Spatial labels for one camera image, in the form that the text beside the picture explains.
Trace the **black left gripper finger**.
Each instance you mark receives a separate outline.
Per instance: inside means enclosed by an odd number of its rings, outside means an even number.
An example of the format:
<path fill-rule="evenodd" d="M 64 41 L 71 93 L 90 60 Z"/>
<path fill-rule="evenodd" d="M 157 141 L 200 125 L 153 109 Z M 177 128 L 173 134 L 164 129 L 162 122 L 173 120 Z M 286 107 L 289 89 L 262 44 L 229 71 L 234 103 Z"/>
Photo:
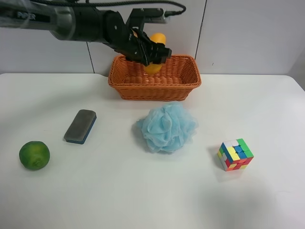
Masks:
<path fill-rule="evenodd" d="M 144 55 L 142 65 L 149 66 L 150 64 L 164 64 L 167 60 L 167 55 Z"/>

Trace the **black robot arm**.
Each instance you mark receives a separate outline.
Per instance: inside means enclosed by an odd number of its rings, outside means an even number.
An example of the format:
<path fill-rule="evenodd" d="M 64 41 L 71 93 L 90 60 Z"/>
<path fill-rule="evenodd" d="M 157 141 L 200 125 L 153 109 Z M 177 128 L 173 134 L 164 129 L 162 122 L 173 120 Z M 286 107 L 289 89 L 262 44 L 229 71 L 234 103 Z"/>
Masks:
<path fill-rule="evenodd" d="M 140 19 L 139 28 L 133 28 L 124 23 L 119 12 L 96 7 L 48 6 L 2 0 L 0 25 L 49 31 L 61 41 L 103 43 L 123 54 L 127 60 L 144 66 L 165 63 L 172 54 L 165 44 L 153 42 L 143 32 L 143 19 Z"/>

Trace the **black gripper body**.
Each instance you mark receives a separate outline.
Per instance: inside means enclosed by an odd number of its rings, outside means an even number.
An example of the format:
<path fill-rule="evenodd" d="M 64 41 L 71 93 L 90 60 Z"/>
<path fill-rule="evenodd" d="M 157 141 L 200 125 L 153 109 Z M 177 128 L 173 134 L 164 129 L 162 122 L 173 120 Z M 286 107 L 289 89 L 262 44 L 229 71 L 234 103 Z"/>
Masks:
<path fill-rule="evenodd" d="M 104 37 L 109 47 L 123 54 L 129 61 L 149 61 L 145 39 L 141 33 L 125 25 L 120 13 L 108 10 L 104 19 Z"/>

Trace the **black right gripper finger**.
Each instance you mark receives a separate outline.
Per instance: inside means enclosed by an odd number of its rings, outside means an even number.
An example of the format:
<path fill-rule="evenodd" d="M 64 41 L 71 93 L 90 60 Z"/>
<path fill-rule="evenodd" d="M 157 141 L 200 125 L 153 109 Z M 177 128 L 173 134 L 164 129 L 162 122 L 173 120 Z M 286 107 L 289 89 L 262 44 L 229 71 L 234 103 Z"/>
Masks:
<path fill-rule="evenodd" d="M 150 41 L 147 51 L 149 57 L 171 57 L 172 55 L 172 50 L 170 48 L 166 48 L 163 43 L 156 43 L 153 41 Z"/>

